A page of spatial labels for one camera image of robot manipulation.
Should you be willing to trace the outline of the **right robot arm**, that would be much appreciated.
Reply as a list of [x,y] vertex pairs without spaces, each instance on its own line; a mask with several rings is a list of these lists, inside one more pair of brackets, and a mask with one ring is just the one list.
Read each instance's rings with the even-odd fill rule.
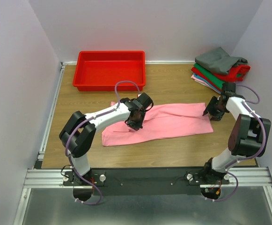
[[235,119],[229,135],[227,148],[218,156],[209,159],[199,177],[207,184],[222,180],[236,164],[261,157],[266,149],[271,121],[260,117],[242,96],[220,95],[212,97],[203,115],[220,121],[225,113]]

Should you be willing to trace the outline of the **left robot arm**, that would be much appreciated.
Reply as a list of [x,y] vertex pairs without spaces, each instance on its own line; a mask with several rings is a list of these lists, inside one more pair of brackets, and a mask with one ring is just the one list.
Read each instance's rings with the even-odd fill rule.
[[90,183],[87,152],[97,131],[118,122],[124,122],[130,129],[138,131],[143,128],[145,115],[153,106],[151,97],[143,92],[133,99],[119,99],[114,105],[97,112],[74,112],[59,134],[74,180],[79,185]]

